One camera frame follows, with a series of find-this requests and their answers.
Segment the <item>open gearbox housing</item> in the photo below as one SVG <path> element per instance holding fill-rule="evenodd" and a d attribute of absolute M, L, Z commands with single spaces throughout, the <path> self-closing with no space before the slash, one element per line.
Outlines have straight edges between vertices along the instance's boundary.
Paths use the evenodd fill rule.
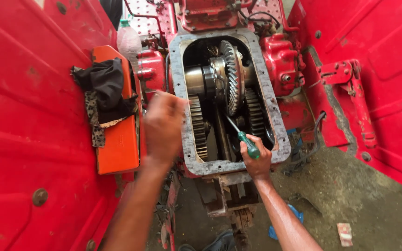
<path fill-rule="evenodd" d="M 182 145 L 187 169 L 196 175 L 244 169 L 238 128 L 262 138 L 272 163 L 289 157 L 289 144 L 274 90 L 255 34 L 248 29 L 176 36 L 169 46 L 175 94 L 191 101 Z M 217 150 L 207 148 L 216 142 Z"/>

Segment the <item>red metal bracket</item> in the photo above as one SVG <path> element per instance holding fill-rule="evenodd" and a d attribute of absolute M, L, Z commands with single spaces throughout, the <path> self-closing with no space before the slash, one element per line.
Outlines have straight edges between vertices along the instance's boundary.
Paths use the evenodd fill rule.
<path fill-rule="evenodd" d="M 364 145 L 367 148 L 376 147 L 377 140 L 365 101 L 360 78 L 361 67 L 358 60 L 344 60 L 318 66 L 316 69 L 322 84 L 341 84 L 341 87 L 348 92 L 355 106 Z"/>

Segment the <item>shoe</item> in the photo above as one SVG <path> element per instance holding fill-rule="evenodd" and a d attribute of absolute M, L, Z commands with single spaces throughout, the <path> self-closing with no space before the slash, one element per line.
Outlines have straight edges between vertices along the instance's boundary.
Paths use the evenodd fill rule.
<path fill-rule="evenodd" d="M 182 244 L 181 246 L 179 246 L 178 251 L 196 251 L 196 250 L 188 244 Z"/>
<path fill-rule="evenodd" d="M 222 232 L 214 242 L 202 251 L 232 251 L 235 250 L 234 233 L 232 230 Z"/>

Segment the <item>screwdriver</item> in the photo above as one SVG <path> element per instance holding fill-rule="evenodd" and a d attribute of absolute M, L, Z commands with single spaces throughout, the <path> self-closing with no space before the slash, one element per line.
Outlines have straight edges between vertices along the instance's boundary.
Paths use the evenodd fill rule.
<path fill-rule="evenodd" d="M 256 159 L 258 157 L 260 157 L 260 151 L 258 150 L 258 148 L 255 146 L 254 142 L 252 142 L 250 139 L 248 139 L 246 137 L 246 133 L 243 131 L 240 131 L 240 129 L 238 129 L 238 127 L 232 122 L 231 118 L 226 116 L 227 120 L 232 124 L 232 126 L 235 128 L 235 130 L 237 130 L 238 132 L 238 139 L 245 142 L 246 146 L 248 147 L 248 154 L 251 158 Z"/>

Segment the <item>blue plastic bag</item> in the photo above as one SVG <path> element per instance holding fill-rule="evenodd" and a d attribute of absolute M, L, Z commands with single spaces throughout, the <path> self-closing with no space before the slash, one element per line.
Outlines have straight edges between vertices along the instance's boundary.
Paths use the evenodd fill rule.
<path fill-rule="evenodd" d="M 291 208 L 291 211 L 293 211 L 294 215 L 297 217 L 297 219 L 300 220 L 300 223 L 303 224 L 303 213 L 299 213 L 291 204 L 288 204 L 288 207 Z M 276 235 L 276 231 L 274 230 L 273 226 L 269 227 L 269 233 L 268 233 L 269 237 L 275 239 L 275 240 L 279 240 L 277 235 Z"/>

